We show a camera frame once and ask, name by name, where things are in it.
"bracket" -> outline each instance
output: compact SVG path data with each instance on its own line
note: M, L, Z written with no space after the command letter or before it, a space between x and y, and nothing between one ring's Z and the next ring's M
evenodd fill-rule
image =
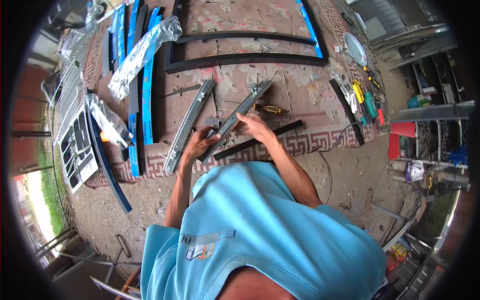
M180 158L180 155L183 151L183 147L185 146L185 142L187 141L187 137L192 130L193 124L195 120L197 120L198 114L200 110L204 106L208 96L212 92L213 86L215 83L211 80L205 80L200 90L198 90L197 96L193 99L190 108L187 111L187 114L183 118L183 121L175 135L175 138L172 142L172 147L170 147L170 151L168 152L167 159L163 165L163 170L168 173L173 173L175 170L175 166Z
M257 100L263 96L265 91L272 85L271 81L263 81L260 84L251 84L249 89L252 91L248 97L237 107L237 109L227 118L223 125L218 129L217 133L222 136L222 138L215 144L208 147L205 153L198 157L202 163L206 164L210 156L218 148L222 140L232 131L232 129L237 125L238 118L237 112L244 115L248 112L250 108L257 102Z

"electric cable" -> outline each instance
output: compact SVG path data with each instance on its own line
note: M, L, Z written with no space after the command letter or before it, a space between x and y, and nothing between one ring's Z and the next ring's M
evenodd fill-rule
M324 160L325 162L325 165L327 167L327 172L328 172L328 186L329 186L329 194L328 194L328 199L327 199L327 202L325 204L328 204L328 201L330 200L330 197L332 196L332 189L333 189L333 177L332 177L332 170L330 168L330 165L328 164L327 160L325 159L323 153L325 152L329 152L331 151L333 148L336 148L338 146L338 144L340 143L340 141L342 140L343 138L343 134L347 131L347 128L350 127L350 126L353 126L355 124L361 124L361 122L353 122L353 123L350 123L349 125L347 125L341 132L340 132L340 135L337 139L337 141L335 142L335 144L333 144L333 146L331 146L330 148L328 148L327 150L319 150L321 145L319 145L318 147L316 147L315 149L312 150L312 152L318 152L320 154L320 156L322 157L322 159Z

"light blue t-shirt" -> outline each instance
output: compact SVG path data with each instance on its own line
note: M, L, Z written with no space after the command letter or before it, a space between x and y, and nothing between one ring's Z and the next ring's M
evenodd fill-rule
M297 203L270 163L213 168L193 195L180 230L147 230L143 300L215 299L241 266L300 300L368 300L382 283L380 245L338 210Z

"white plate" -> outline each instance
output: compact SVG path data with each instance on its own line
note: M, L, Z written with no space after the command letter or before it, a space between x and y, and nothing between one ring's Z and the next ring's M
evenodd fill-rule
M343 34L343 39L345 40L345 44L347 46L347 53L357 62L357 64L362 67L366 67L367 55L365 54L365 50L357 38L354 37L353 34L345 32Z

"green grass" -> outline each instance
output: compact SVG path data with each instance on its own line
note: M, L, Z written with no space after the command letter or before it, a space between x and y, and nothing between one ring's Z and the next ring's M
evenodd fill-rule
M55 155L55 162L59 162L58 155ZM50 153L46 153L43 148L42 141L38 143L38 166L41 168L52 165L52 158ZM61 199L67 197L67 190L63 184L61 169L58 164L55 165L56 176L58 181L58 189ZM46 169L41 171L42 193L45 199L45 204L50 212L50 223L52 224L53 233L58 235L63 226L67 226L61 217L61 206L58 199L55 178L53 176L53 169Z

